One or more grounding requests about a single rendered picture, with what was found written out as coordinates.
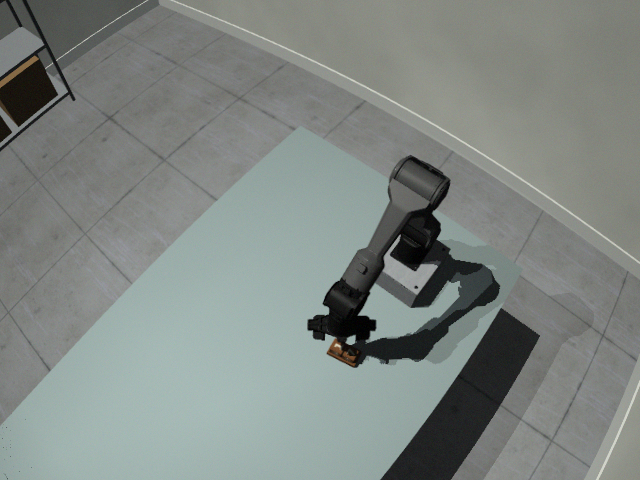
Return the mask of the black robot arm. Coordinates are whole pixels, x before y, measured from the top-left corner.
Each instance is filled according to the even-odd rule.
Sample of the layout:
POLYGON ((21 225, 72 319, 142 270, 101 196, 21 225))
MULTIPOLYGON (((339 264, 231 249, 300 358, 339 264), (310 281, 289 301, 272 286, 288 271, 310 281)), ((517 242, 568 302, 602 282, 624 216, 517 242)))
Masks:
POLYGON ((400 243, 390 256, 413 271, 438 238, 441 224, 433 211, 446 197, 450 179, 432 165, 426 165, 409 155, 394 167, 388 185, 390 202, 368 247, 356 252, 341 279, 332 285, 324 298, 323 305, 329 308, 329 321, 336 329, 348 330, 355 325, 369 291, 385 267, 384 255, 399 235, 400 243))

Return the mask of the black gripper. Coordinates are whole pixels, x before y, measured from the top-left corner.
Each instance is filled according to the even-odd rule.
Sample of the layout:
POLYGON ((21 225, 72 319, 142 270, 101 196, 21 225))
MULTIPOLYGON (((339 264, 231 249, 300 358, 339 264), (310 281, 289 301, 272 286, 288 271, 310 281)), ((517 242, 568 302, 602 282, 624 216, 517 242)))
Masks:
POLYGON ((315 315, 313 319, 308 319, 307 328, 308 328, 308 331, 313 330, 313 338, 316 340, 322 340, 323 334, 324 334, 324 340, 322 341, 325 341, 325 334, 336 337, 337 342, 339 343, 347 342, 348 337, 356 334, 357 334, 356 341, 368 340, 370 338, 370 331, 376 330, 376 320, 372 320, 370 318, 367 319, 367 318, 369 317, 357 316, 357 321, 352 328, 348 330, 339 330, 331 325, 329 321, 329 314, 315 315))

